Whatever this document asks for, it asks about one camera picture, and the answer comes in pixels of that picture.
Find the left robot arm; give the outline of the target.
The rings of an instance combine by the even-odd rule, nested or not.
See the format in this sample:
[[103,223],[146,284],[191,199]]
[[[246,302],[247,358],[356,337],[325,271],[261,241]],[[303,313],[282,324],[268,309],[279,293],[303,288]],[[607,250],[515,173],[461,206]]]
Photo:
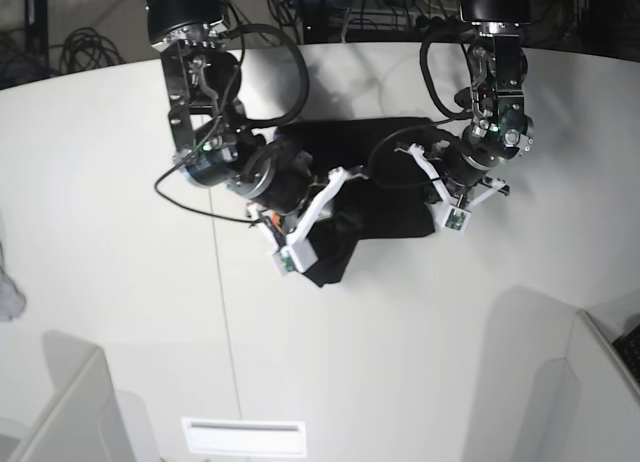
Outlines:
[[[427,175],[437,226],[461,231],[473,208],[493,195],[509,195],[508,184],[489,174],[531,150],[533,122],[525,113],[528,62],[520,37],[532,21],[530,0],[459,0],[459,11],[457,19],[425,32],[419,63],[436,108],[447,121],[467,125],[459,135],[434,123],[419,125],[426,140],[397,142],[396,148]],[[458,94],[460,111],[453,112],[437,94],[429,51],[441,39],[460,41],[465,34],[471,37],[463,50],[470,83]]]

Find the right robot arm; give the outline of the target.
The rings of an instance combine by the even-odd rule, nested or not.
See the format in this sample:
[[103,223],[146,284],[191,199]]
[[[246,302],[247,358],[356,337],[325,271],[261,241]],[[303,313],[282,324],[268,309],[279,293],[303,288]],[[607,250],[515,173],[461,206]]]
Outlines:
[[[204,187],[226,184],[257,206],[240,219],[260,225],[278,247],[290,237],[328,257],[353,250],[361,237],[357,214],[338,208],[313,216],[339,159],[323,136],[343,135],[344,120],[303,121],[310,74],[301,50],[268,24],[229,24],[231,0],[146,0],[150,44],[159,52],[167,86],[168,113],[176,147],[173,172],[183,171]],[[251,119],[238,93],[243,56],[226,51],[227,40],[268,34],[289,51],[299,80],[293,106],[271,119]]]

